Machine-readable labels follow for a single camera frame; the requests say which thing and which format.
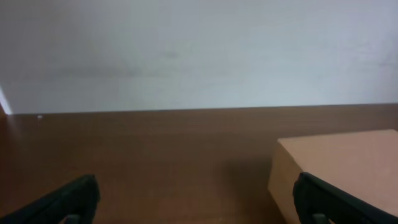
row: cardboard box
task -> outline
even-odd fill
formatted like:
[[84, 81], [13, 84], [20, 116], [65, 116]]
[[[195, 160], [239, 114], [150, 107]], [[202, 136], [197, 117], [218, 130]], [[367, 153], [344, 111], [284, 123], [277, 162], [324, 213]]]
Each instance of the cardboard box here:
[[398, 216], [395, 130], [280, 139], [268, 188], [287, 223], [300, 223], [293, 186], [303, 171]]

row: white strip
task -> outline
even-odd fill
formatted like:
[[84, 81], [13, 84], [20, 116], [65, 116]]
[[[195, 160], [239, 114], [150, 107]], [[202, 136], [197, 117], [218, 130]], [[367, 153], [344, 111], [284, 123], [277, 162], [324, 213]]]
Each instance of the white strip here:
[[1, 86], [0, 86], [0, 104], [1, 104], [2, 109], [4, 110], [6, 115], [11, 115], [12, 114], [11, 107], [8, 104], [6, 96], [4, 96], [4, 93], [2, 92]]

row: wall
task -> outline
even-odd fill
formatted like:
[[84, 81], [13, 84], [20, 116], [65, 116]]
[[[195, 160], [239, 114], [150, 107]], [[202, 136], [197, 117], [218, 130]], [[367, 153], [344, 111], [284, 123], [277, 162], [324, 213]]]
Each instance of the wall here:
[[395, 0], [2, 0], [10, 113], [398, 102]]

